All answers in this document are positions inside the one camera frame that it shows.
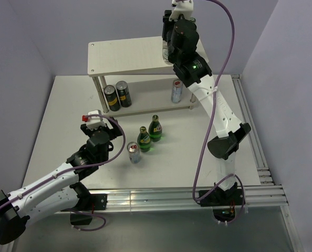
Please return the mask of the green glass bottle front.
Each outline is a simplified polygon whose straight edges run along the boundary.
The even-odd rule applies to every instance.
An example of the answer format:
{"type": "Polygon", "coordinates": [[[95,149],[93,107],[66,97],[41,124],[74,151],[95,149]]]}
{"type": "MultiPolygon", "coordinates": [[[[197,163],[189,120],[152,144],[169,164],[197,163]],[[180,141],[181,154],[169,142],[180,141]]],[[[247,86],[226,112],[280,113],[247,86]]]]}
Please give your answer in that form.
{"type": "Polygon", "coordinates": [[[148,152],[151,148],[151,138],[145,126],[140,127],[140,133],[137,138],[138,146],[141,152],[148,152]]]}

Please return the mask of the green glass bottle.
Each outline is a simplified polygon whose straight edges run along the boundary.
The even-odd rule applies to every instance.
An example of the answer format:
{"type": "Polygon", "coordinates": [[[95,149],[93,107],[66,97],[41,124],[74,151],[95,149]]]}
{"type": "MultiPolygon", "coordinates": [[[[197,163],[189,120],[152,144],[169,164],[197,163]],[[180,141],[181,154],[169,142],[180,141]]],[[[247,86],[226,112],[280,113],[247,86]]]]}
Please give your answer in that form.
{"type": "Polygon", "coordinates": [[[159,121],[158,115],[152,116],[152,121],[148,129],[149,136],[153,142],[158,142],[162,137],[162,125],[159,121]]]}
{"type": "Polygon", "coordinates": [[[151,148],[151,138],[145,126],[140,127],[140,133],[137,138],[138,146],[141,152],[148,152],[151,148]]]}

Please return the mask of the white blue can shelf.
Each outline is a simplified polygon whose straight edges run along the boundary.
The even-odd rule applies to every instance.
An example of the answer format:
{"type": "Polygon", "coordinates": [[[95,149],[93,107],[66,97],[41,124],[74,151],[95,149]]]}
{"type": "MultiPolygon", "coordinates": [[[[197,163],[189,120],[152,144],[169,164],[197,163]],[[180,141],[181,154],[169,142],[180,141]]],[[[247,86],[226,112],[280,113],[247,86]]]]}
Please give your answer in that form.
{"type": "Polygon", "coordinates": [[[171,101],[179,103],[181,101],[183,91],[183,82],[180,79],[175,79],[172,84],[171,101]]]}

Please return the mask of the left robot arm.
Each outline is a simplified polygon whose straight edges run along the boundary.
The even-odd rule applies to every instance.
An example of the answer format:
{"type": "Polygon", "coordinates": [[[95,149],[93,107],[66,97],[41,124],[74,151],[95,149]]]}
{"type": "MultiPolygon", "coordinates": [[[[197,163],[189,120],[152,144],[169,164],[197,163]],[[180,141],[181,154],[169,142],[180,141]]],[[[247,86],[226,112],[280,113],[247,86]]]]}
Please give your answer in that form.
{"type": "Polygon", "coordinates": [[[0,245],[16,240],[31,224],[60,211],[79,213],[91,202],[81,181],[112,161],[112,140],[125,137],[118,121],[99,114],[85,115],[82,132],[88,137],[76,153],[51,173],[10,193],[0,190],[0,245]]]}

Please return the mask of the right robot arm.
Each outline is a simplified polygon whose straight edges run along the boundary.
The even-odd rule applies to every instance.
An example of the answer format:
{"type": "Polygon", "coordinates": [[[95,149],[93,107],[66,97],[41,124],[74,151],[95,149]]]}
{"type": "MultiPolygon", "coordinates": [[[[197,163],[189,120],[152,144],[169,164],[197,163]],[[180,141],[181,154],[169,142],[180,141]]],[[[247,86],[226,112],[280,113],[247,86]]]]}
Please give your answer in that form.
{"type": "Polygon", "coordinates": [[[212,71],[206,60],[196,51],[199,41],[196,24],[184,14],[165,10],[162,39],[167,45],[168,61],[176,76],[196,96],[210,116],[210,128],[215,128],[216,137],[205,139],[204,147],[219,161],[215,192],[216,201],[222,205],[233,199],[235,189],[235,153],[242,140],[251,131],[232,111],[218,90],[212,71]]]}

